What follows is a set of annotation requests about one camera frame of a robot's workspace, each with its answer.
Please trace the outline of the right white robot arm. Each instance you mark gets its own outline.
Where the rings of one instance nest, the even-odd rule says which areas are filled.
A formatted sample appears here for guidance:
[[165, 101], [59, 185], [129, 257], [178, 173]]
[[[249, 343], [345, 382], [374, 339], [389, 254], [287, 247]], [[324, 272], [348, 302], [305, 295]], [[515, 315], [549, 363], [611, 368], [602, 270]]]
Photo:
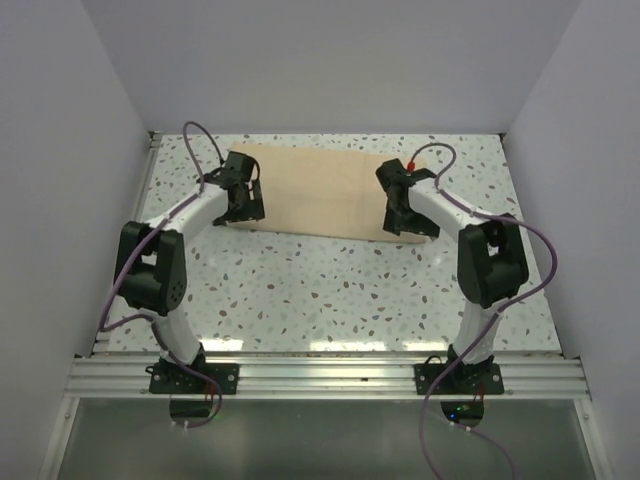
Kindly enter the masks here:
[[437, 185], [436, 174], [406, 169], [400, 160], [384, 162], [375, 172], [386, 194], [383, 230], [437, 238], [442, 232], [456, 241], [459, 288], [465, 309], [450, 345], [445, 379], [451, 389], [468, 392], [481, 380], [477, 364], [493, 355], [497, 325], [490, 319], [515, 297], [529, 279], [519, 226], [510, 215], [477, 209]]

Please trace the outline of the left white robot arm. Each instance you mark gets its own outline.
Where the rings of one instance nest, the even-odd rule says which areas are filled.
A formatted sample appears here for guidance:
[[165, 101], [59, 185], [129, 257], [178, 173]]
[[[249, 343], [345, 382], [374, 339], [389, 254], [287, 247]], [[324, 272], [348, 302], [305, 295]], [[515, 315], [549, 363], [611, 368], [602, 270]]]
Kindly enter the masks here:
[[202, 174], [195, 189], [147, 222], [130, 221], [121, 230], [110, 299], [119, 297], [134, 314], [101, 328], [132, 320], [150, 323], [166, 361], [176, 364], [172, 379], [185, 392], [201, 390], [207, 367], [196, 359], [202, 346], [186, 319], [188, 244], [210, 226], [265, 218], [260, 166], [253, 157], [231, 151], [222, 166]]

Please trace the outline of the beige surgical cloth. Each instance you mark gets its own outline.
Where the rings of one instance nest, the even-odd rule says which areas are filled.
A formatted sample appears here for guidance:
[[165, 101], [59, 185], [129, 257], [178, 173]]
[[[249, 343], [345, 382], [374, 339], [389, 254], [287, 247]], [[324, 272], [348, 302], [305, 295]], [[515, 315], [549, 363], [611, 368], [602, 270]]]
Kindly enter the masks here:
[[424, 236], [385, 232], [386, 194], [375, 171], [394, 155], [235, 143], [261, 167], [265, 218], [235, 228], [347, 240], [420, 244]]

